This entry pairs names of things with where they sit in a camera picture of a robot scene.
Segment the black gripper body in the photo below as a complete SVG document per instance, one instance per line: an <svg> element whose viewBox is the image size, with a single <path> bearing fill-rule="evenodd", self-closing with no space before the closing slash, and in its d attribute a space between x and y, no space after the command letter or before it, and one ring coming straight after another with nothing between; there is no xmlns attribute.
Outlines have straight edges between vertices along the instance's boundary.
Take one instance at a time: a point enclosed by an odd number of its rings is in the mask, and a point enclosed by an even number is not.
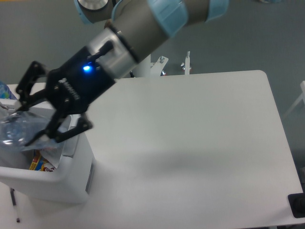
<svg viewBox="0 0 305 229"><path fill-rule="evenodd" d="M115 84L115 80L96 61L86 46L47 76L46 99L56 110L69 100L66 115L85 113L89 105Z"/></svg>

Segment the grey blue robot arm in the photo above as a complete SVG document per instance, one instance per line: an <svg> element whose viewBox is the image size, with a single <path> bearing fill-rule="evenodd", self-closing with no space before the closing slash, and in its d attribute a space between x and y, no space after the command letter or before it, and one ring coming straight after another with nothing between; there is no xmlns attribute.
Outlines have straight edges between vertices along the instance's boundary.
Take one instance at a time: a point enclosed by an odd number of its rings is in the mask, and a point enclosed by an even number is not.
<svg viewBox="0 0 305 229"><path fill-rule="evenodd" d="M188 25L225 14L227 0L121 0L87 1L95 21L101 9L112 21L89 44L57 69L47 71L32 62L17 86L20 111L47 101L55 109L50 122L26 142L47 136L61 143L92 128L89 105L126 76L148 55Z"/></svg>

